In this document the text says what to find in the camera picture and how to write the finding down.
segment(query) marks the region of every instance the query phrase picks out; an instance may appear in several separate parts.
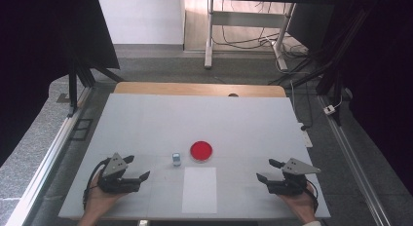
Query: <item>red petri dish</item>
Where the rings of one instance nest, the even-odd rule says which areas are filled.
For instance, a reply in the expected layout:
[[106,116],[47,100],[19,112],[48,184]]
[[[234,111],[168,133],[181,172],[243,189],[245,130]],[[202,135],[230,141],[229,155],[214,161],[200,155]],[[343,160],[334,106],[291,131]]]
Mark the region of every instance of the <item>red petri dish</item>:
[[197,141],[191,146],[191,156],[196,162],[205,162],[212,155],[212,147],[206,141]]

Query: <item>small bottle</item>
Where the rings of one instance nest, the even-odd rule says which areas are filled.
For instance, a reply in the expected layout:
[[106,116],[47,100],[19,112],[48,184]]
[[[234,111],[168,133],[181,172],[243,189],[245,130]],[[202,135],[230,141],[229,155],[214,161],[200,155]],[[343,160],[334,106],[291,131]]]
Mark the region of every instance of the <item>small bottle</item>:
[[179,153],[173,153],[172,154],[172,160],[173,160],[173,165],[175,167],[180,166],[180,155],[179,155]]

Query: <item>paper sheet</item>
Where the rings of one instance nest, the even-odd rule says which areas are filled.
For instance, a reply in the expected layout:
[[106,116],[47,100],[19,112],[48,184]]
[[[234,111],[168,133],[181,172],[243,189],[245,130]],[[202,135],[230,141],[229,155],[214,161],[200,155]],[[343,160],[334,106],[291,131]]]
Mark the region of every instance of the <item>paper sheet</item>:
[[216,212],[216,168],[185,168],[182,213]]

